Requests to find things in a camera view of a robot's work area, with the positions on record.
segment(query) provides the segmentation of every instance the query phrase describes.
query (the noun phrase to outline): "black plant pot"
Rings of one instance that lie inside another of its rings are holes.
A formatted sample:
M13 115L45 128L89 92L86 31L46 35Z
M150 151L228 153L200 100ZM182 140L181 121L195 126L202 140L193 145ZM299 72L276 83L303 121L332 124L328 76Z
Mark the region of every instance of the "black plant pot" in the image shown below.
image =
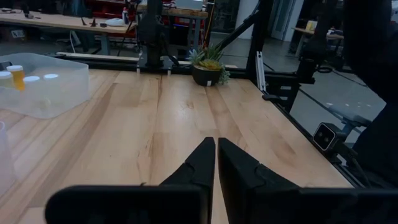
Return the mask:
M198 85L213 86L218 83L221 76L221 70L206 70L199 66L193 66L192 76Z

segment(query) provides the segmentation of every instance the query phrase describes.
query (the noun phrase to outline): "table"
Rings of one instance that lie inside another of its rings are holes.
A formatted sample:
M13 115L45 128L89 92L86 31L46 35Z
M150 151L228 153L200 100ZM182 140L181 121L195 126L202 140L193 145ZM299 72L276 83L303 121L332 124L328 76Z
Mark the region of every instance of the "table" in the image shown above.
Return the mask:
M144 12L146 9L147 9L146 4L140 4L138 5L137 12ZM200 24L202 20L205 20L208 17L208 13L206 11L170 8L170 9L163 9L162 15L189 18L188 45L187 45L188 50L191 48L193 19L195 19L195 34L193 38L193 49L195 50L198 49Z
M303 47L303 44L304 44L305 39L306 39L306 36L307 36L307 35L313 35L315 32L312 31L312 30L306 30L306 29L298 28L298 27L294 27L294 28L292 28L292 29L293 29L293 30L296 30L296 31L298 31L298 32L301 32L301 33L303 34L303 35L301 36L300 42L298 43L297 51L296 51L296 54L295 54L296 57L300 57L301 48ZM344 36L338 35L338 34L328 34L328 35L326 35L326 37L327 37L327 39L330 39L330 40L336 40L336 39L338 39L338 40L344 40Z
M60 14L50 15L50 14L41 14L39 12L30 12L35 18L28 19L25 18L23 13L4 13L0 14L0 23L10 23L10 24L20 24L20 25L28 25L28 26L40 26L40 27L57 27L63 29L70 30L82 30L89 32L99 32L101 33L101 47L103 54L109 55L109 38L108 34L125 34L127 31L127 25L124 27L100 27L100 23L105 23L105 19L96 18L96 22L98 23L96 27L91 27L90 23L93 19L83 18L86 22L87 26L84 26L81 22L80 17L72 17L72 16L63 16ZM130 29L133 29L136 26L136 23L133 23Z
M53 119L0 110L17 175L0 223L43 224L47 199L69 185L157 185L207 136L299 186L351 187L249 80L202 87L188 75L90 70L90 96ZM212 215L228 222L217 165Z

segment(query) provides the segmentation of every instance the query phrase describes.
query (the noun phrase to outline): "pill bottle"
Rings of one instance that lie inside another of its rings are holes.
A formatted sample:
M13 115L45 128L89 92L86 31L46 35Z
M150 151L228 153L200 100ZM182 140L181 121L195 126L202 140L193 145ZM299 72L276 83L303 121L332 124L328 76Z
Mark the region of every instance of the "pill bottle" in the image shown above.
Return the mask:
M40 84L40 77L31 76L23 78L24 87L29 98L38 99L42 95L42 87Z
M25 90L24 85L24 67L20 65L8 66L7 71L12 73L12 78L14 79L14 86L17 90Z
M0 72L0 86L7 88L14 87L14 79L12 78L11 72Z
M58 74L47 74L43 76L45 98L48 99L52 105L59 105L62 101L61 83Z

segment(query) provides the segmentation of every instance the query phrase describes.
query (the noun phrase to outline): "cardboard box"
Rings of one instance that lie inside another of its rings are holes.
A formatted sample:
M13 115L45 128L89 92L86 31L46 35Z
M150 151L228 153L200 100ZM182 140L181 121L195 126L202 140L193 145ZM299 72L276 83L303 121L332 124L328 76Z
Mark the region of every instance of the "cardboard box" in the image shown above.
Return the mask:
M26 32L21 27L0 27L2 41L21 42L27 39Z

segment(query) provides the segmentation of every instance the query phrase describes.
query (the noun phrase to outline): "white bottle cap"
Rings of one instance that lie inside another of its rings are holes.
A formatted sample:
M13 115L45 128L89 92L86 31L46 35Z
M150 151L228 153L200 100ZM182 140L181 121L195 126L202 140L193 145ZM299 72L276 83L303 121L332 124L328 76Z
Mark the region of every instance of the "white bottle cap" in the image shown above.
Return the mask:
M44 80L50 80L50 79L53 79L53 78L58 78L58 76L59 75L57 75L57 74L47 74L47 75L44 75Z
M11 72L0 72L0 79L8 79L12 78Z
M18 72L18 71L22 71L24 69L24 67L20 66L20 65L13 65L13 66L8 66L7 70L9 72Z
M40 77L35 77L35 76L25 77L24 78L24 83L33 83L33 82L36 82L36 81L39 81L39 80L40 80Z

